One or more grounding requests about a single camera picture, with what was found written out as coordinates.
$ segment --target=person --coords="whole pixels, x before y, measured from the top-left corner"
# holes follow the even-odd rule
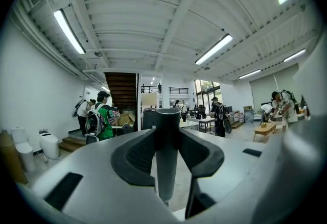
[[[179,100],[176,100],[174,106],[175,109],[179,109]]]
[[[273,109],[273,107],[271,105],[269,105],[269,104],[263,104],[261,106],[261,121],[260,121],[260,125],[263,122],[268,122],[269,115],[270,115],[270,112],[271,112],[272,109]]]
[[[82,131],[82,134],[85,135],[86,132],[86,128],[85,128],[85,124],[86,124],[86,114],[87,112],[92,108],[92,106],[96,103],[95,99],[91,99],[89,102],[87,102],[86,100],[84,100],[80,107],[77,110],[77,119],[78,119],[78,123],[80,125],[80,129]]]
[[[224,106],[218,101],[217,97],[213,97],[212,108],[210,117],[215,118],[215,132],[217,136],[225,137],[225,127],[224,127]]]
[[[105,91],[100,91],[98,93],[97,101],[98,103],[95,105],[95,109],[99,107],[100,104],[102,105],[98,112],[103,116],[104,118],[104,127],[105,129],[98,135],[99,140],[105,140],[110,139],[113,137],[112,132],[112,126],[117,123],[117,118],[115,117],[113,113],[113,108],[107,105],[108,98],[110,97],[110,94]]]
[[[273,101],[273,117],[276,115],[277,111],[282,115],[282,125],[283,125],[283,132],[286,131],[286,126],[289,124],[293,124],[294,122],[297,122],[297,114],[295,111],[295,104],[289,97],[288,93],[285,91],[282,91],[281,93],[278,93],[274,91],[271,94],[271,100]]]

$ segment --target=cap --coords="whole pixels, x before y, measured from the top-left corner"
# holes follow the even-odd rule
[[[110,97],[110,94],[105,91],[99,91],[98,97]]]

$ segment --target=railing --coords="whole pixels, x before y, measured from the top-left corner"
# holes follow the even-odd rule
[[[159,92],[158,86],[141,86],[141,93]],[[188,88],[169,87],[169,94],[188,94]]]

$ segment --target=smoke detector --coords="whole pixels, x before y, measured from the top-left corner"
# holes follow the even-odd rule
[[[95,51],[94,55],[97,56],[97,57],[102,57],[103,54],[100,51]]]

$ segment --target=man in white shirt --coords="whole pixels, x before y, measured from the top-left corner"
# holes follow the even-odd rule
[[[90,100],[90,102],[87,102],[86,100],[81,101],[82,103],[78,107],[77,110],[77,118],[78,118],[78,123],[80,125],[80,129],[82,131],[82,134],[85,135],[86,132],[86,114],[87,112],[92,108],[92,106],[96,103],[95,100]]]
[[[270,115],[270,112],[272,110],[272,106],[269,105],[269,104],[263,104],[261,106],[261,121],[260,121],[260,124],[262,124],[263,122],[267,122],[268,121],[268,118],[269,118],[269,115]]]
[[[294,122],[297,122],[297,114],[295,111],[295,104],[290,99],[288,93],[282,91],[281,93],[278,93],[274,91],[271,94],[273,106],[275,108],[273,112],[273,116],[277,113],[279,109],[281,111],[279,112],[282,115],[282,123],[283,123],[283,132],[286,131],[286,126],[289,124],[291,125]]]

